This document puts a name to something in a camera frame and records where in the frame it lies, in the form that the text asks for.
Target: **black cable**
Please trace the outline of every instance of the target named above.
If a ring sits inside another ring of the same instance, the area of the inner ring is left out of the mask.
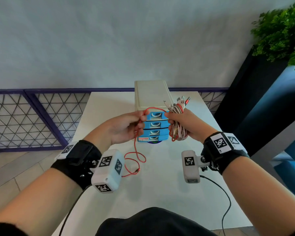
[[[216,184],[218,187],[220,187],[220,188],[224,191],[224,193],[226,194],[226,196],[227,196],[227,198],[228,198],[228,200],[229,200],[229,206],[228,206],[228,209],[226,210],[226,212],[225,212],[225,214],[223,215],[223,218],[222,218],[222,230],[223,230],[223,234],[224,234],[224,236],[225,236],[224,226],[223,226],[223,221],[224,221],[224,217],[225,217],[225,215],[228,213],[229,209],[230,209],[231,206],[232,206],[231,199],[229,198],[229,196],[228,196],[228,194],[226,193],[226,191],[225,191],[225,190],[224,190],[224,189],[223,189],[218,183],[214,182],[213,180],[211,180],[211,179],[209,179],[209,178],[207,178],[207,177],[205,177],[205,176],[200,175],[200,177],[205,178],[205,179],[207,179],[207,180],[213,182],[214,184]]]
[[[61,236],[62,231],[63,231],[63,228],[64,228],[64,225],[66,224],[67,219],[69,218],[69,215],[70,215],[71,211],[73,210],[74,206],[76,205],[76,203],[78,202],[78,200],[80,199],[80,197],[83,195],[83,193],[84,193],[84,192],[87,190],[87,188],[90,187],[90,186],[91,186],[91,185],[87,186],[87,187],[81,192],[81,194],[80,194],[79,197],[75,200],[75,202],[73,203],[71,209],[69,210],[69,213],[67,214],[67,217],[65,218],[65,220],[64,220],[64,222],[63,222],[63,225],[62,225],[61,230],[60,230],[60,232],[59,232],[59,236]]]

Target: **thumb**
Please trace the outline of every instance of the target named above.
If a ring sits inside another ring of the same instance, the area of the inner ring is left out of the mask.
[[[182,118],[182,114],[178,114],[178,113],[164,113],[165,117],[167,117],[168,119],[172,119],[174,121],[180,122],[181,118]]]

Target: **blue drawer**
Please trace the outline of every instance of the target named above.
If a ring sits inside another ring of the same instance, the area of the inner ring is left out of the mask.
[[[144,129],[144,133],[141,137],[148,137],[148,136],[161,136],[161,135],[168,135],[169,130],[168,128],[154,128],[154,129]]]
[[[138,137],[138,142],[155,142],[155,141],[164,141],[167,140],[169,135],[161,136],[149,136],[149,137]]]
[[[160,120],[164,120],[164,119],[168,119],[164,116],[163,111],[161,112],[150,112],[149,115],[147,115],[147,120],[148,121],[160,121]]]
[[[166,128],[166,127],[169,127],[169,125],[170,125],[168,120],[147,121],[144,123],[145,123],[144,129]]]

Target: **forearm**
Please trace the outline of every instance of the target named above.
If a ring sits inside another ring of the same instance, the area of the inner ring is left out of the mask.
[[[11,223],[29,236],[51,235],[82,189],[51,168],[0,211],[0,222]]]
[[[246,216],[261,235],[295,232],[295,196],[247,157],[238,157],[223,178]]]

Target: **red cable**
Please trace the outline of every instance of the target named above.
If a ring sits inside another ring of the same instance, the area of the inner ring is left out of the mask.
[[[164,109],[154,108],[154,107],[149,107],[149,108],[147,108],[147,109],[144,110],[144,112],[143,112],[143,116],[145,115],[146,111],[149,110],[150,108],[158,109],[158,110],[161,110],[161,111],[166,112]],[[133,160],[133,161],[135,161],[136,163],[138,163],[138,169],[137,169],[135,172],[131,172],[131,171],[128,170],[128,168],[126,167],[126,163],[125,163],[125,168],[126,168],[126,170],[129,172],[129,174],[127,174],[127,175],[125,175],[125,176],[122,176],[122,177],[126,177],[126,176],[129,176],[129,175],[136,175],[136,174],[138,174],[139,171],[140,171],[140,164],[139,164],[139,162],[138,162],[137,160],[132,159],[132,158],[126,158],[126,155],[128,155],[128,154],[130,154],[130,153],[135,153],[135,154],[137,155],[137,159],[138,159],[140,162],[145,163],[145,162],[147,161],[145,155],[143,155],[142,153],[140,153],[140,152],[137,151],[137,148],[136,148],[136,140],[137,140],[137,137],[138,137],[138,131],[137,131],[137,133],[136,133],[136,137],[134,138],[134,150],[135,150],[135,152],[128,152],[128,153],[126,153],[125,156],[124,156],[124,158],[125,158],[125,160]],[[139,158],[139,156],[138,156],[138,154],[140,154],[141,156],[143,156],[144,159],[145,159],[145,161],[141,161],[140,158]]]

